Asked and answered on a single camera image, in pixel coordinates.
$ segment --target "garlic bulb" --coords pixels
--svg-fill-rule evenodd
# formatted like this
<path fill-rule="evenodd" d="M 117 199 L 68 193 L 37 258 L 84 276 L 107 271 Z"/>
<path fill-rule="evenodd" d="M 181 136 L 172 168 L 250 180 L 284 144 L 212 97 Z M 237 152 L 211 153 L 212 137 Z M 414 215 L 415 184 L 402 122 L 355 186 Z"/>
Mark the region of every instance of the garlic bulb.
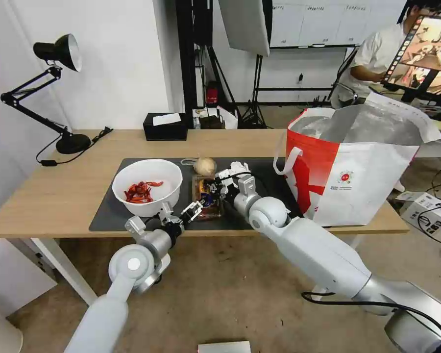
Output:
<path fill-rule="evenodd" d="M 197 159 L 193 167 L 196 173 L 205 177 L 216 173 L 216 162 L 212 158 L 200 157 Z"/>

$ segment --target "logo on bag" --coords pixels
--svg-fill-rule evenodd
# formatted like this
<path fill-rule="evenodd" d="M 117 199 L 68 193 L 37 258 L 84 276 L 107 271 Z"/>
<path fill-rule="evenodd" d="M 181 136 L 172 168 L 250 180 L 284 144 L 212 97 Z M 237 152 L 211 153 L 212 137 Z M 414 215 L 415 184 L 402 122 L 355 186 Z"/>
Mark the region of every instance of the logo on bag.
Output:
<path fill-rule="evenodd" d="M 350 184 L 352 179 L 353 172 L 344 171 L 340 173 L 340 178 L 338 179 L 338 182 L 341 184 Z"/>

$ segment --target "whiteboard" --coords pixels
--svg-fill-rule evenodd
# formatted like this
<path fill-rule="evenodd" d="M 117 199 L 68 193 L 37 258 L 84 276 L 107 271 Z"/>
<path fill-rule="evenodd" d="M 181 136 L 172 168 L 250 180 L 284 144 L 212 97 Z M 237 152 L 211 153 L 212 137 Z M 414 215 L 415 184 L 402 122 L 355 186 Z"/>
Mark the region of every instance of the whiteboard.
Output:
<path fill-rule="evenodd" d="M 273 0 L 271 48 L 359 45 L 397 23 L 406 0 Z"/>

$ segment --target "black table mat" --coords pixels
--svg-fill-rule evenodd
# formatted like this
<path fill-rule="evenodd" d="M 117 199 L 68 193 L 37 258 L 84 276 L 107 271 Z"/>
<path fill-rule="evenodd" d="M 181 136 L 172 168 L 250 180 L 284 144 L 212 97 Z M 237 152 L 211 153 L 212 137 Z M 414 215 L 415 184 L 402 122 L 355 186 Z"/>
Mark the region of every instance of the black table mat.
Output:
<path fill-rule="evenodd" d="M 126 158 L 121 162 L 115 175 L 128 165 L 143 160 L 145 158 Z M 183 182 L 180 189 L 180 198 L 174 207 L 174 215 L 179 214 L 187 205 L 192 202 L 193 196 L 191 192 L 192 178 L 195 174 L 192 166 L 180 165 L 182 158 L 164 158 L 170 162 L 175 163 L 181 169 L 183 174 Z M 286 180 L 283 176 L 278 176 L 272 167 L 273 158 L 214 158 L 217 164 L 217 170 L 230 168 L 230 163 L 239 161 L 247 163 L 250 170 L 261 176 L 266 184 L 269 196 L 279 198 L 284 202 L 286 207 L 291 211 L 291 217 L 299 214 L 299 209 Z M 284 166 L 284 158 L 278 161 L 278 167 L 282 169 Z M 119 202 L 113 194 L 111 189 L 113 181 L 108 186 L 108 190 L 101 201 L 101 205 L 90 224 L 90 231 L 125 231 L 124 224 L 133 216 L 127 208 Z M 261 196 L 267 196 L 267 193 L 261 183 L 256 181 L 256 189 Z M 225 214 L 216 219 L 195 221 L 190 224 L 190 230 L 237 230 L 237 229 L 251 229 L 250 225 L 236 214 L 233 210 L 225 208 Z"/>

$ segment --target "red and white bag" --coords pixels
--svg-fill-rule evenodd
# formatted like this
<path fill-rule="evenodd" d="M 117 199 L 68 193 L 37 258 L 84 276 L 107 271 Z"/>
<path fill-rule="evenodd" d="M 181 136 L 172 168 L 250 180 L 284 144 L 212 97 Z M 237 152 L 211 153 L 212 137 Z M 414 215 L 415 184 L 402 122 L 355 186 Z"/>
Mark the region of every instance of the red and white bag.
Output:
<path fill-rule="evenodd" d="M 320 138 L 310 137 L 311 122 L 322 127 Z M 369 124 L 364 130 L 363 122 Z M 381 130 L 375 128 L 383 125 Z M 344 142 L 350 136 L 358 141 L 376 137 L 380 142 Z M 280 171 L 276 165 L 282 141 L 273 166 L 287 179 L 305 217 L 324 227 L 366 225 L 419 146 L 439 139 L 441 133 L 426 114 L 372 94 L 362 105 L 305 110 L 288 126 L 284 169 Z M 418 144 L 408 145 L 417 140 Z"/>

